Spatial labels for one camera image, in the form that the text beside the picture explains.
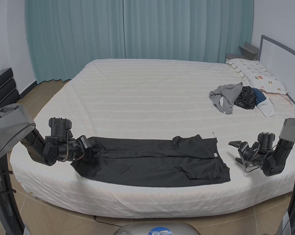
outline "floral pillow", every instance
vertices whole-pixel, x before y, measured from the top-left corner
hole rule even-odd
[[[259,61],[234,58],[226,63],[230,64],[252,88],[283,95],[288,92],[285,86],[271,75]]]

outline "teal curtain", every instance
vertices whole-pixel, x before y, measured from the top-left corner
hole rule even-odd
[[[124,0],[126,58],[221,63],[252,24],[253,0]]]
[[[72,79],[95,59],[125,58],[123,0],[26,0],[37,83]]]
[[[26,0],[37,82],[104,58],[224,62],[250,43],[253,0]]]

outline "tiled floor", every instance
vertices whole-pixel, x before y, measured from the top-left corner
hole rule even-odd
[[[65,83],[62,81],[43,82],[20,100],[20,103],[24,104],[32,118],[35,118],[42,107]],[[17,190],[15,198],[19,211],[32,235],[112,235],[118,229],[117,226],[95,222],[91,215],[69,211],[31,196],[20,186],[14,175],[11,175],[11,181],[13,188]],[[289,205],[290,197],[291,194],[288,193],[225,215],[167,220],[189,223],[202,235],[262,235],[263,233],[272,235],[275,234],[283,213]],[[97,220],[116,225],[146,221],[106,217],[98,217]],[[0,235],[4,234],[0,223]]]

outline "gray sweater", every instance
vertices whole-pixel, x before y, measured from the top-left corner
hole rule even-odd
[[[232,108],[236,98],[240,95],[243,83],[239,84],[224,84],[217,87],[216,90],[209,93],[209,98],[213,105],[220,111],[226,114],[232,114]],[[223,98],[223,105],[220,105],[220,99]]]

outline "bed sheet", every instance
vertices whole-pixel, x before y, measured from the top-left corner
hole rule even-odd
[[[48,119],[72,121],[80,135],[129,139],[172,139],[175,136],[217,137],[218,151],[230,168],[231,181],[218,185],[150,188],[115,185],[82,178],[70,162],[52,167],[31,160],[17,144],[10,162],[27,192],[73,211],[124,218],[196,217],[235,212],[292,191],[295,146],[284,171],[266,177],[261,170],[245,173],[235,161],[234,140],[257,140],[260,132],[278,137],[295,108],[281,95],[269,95],[274,117],[258,108],[234,106],[219,112],[208,97],[219,85],[244,82],[228,64],[177,60],[95,60],[55,94],[35,118],[40,133],[50,135]]]

